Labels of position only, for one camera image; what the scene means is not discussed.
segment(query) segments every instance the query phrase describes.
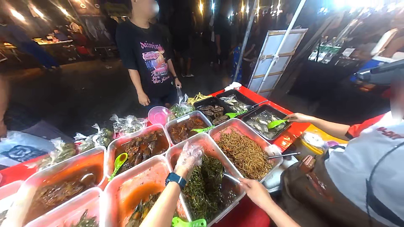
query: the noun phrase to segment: plastic glove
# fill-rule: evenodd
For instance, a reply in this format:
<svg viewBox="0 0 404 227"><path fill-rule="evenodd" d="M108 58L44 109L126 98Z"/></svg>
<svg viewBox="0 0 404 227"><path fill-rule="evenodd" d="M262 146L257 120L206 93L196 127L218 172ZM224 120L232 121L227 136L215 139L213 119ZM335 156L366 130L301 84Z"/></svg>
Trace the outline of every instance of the plastic glove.
<svg viewBox="0 0 404 227"><path fill-rule="evenodd" d="M187 142L178 157L174 172L185 179L189 179L193 168L202 163L203 154L204 149L201 145L190 145Z"/></svg>

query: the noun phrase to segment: green plastic spoon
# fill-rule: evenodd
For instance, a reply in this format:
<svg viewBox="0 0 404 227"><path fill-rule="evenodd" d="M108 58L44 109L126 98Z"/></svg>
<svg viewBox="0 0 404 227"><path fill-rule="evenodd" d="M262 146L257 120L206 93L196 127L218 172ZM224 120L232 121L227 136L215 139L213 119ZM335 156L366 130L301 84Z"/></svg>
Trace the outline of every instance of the green plastic spoon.
<svg viewBox="0 0 404 227"><path fill-rule="evenodd" d="M211 127L207 127L207 128L196 128L196 129L192 129L191 131L195 131L197 133L201 133L201 132L206 132L209 131L210 129L214 128L215 126L212 125Z"/></svg>
<svg viewBox="0 0 404 227"><path fill-rule="evenodd" d="M125 163L125 161L127 159L128 159L128 153L122 153L122 154L118 155L118 157L116 157L115 164L114 164L115 169L114 169L114 172L111 174L111 176L108 178L108 181L111 181L112 178L114 178L114 176L118 172L119 168Z"/></svg>
<svg viewBox="0 0 404 227"><path fill-rule="evenodd" d="M192 222L185 222L181 220L179 217L174 217L171 223L173 227L205 227L206 220L205 219L198 219Z"/></svg>
<svg viewBox="0 0 404 227"><path fill-rule="evenodd" d="M268 129L275 128L276 126L282 124L283 122L287 122L287 120L272 121L272 122L268 123L267 127L268 127Z"/></svg>
<svg viewBox="0 0 404 227"><path fill-rule="evenodd" d="M232 119L232 118L237 117L238 115L242 115L242 114L247 113L247 111L248 111L248 110L243 110L243 111L238 112L238 113L226 113L225 115L229 116L230 119Z"/></svg>

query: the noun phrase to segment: black watch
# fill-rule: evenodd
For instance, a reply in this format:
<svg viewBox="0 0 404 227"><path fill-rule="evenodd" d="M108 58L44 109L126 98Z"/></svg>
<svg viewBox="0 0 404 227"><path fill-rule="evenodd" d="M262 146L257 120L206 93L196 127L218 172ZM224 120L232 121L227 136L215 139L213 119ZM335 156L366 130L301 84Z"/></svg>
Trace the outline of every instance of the black watch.
<svg viewBox="0 0 404 227"><path fill-rule="evenodd" d="M168 176L167 176L167 178L166 178L166 186L167 186L167 184L170 183L171 181L178 183L178 185L179 185L179 187L181 188L181 190L183 190L183 189L185 188L185 185L187 184L187 181L186 181L184 178L178 176L177 174L175 174L175 173L173 173L173 172L171 172L171 173L168 174Z"/></svg>

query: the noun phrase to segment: pink bowl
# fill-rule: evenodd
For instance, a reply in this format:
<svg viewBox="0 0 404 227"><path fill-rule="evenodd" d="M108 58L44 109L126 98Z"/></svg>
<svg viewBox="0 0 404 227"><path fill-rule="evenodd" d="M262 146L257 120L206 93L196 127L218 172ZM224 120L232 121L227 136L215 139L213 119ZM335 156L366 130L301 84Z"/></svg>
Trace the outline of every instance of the pink bowl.
<svg viewBox="0 0 404 227"><path fill-rule="evenodd" d="M171 114L171 111L162 106L155 106L149 110L149 121L151 124L162 124L163 126L167 123L167 117Z"/></svg>

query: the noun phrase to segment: sleeve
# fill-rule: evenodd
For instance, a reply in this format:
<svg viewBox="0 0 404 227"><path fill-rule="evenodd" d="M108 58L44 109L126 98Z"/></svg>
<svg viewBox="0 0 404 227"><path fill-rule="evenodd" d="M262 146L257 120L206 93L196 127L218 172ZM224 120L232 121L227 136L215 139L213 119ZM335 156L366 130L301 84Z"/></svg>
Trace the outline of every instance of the sleeve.
<svg viewBox="0 0 404 227"><path fill-rule="evenodd" d="M354 124L352 125L348 131L347 134L345 134L345 136L348 139L353 139L359 136L359 134L364 130L369 128L370 126L374 125L375 123L379 122L380 119L382 119L382 117L384 116L384 114L379 115L377 117L368 119L366 121L364 121L362 124Z"/></svg>
<svg viewBox="0 0 404 227"><path fill-rule="evenodd" d="M120 26L118 26L116 30L116 44L118 46L119 55L125 68L138 70L136 56L133 53L133 50L129 48L127 34Z"/></svg>

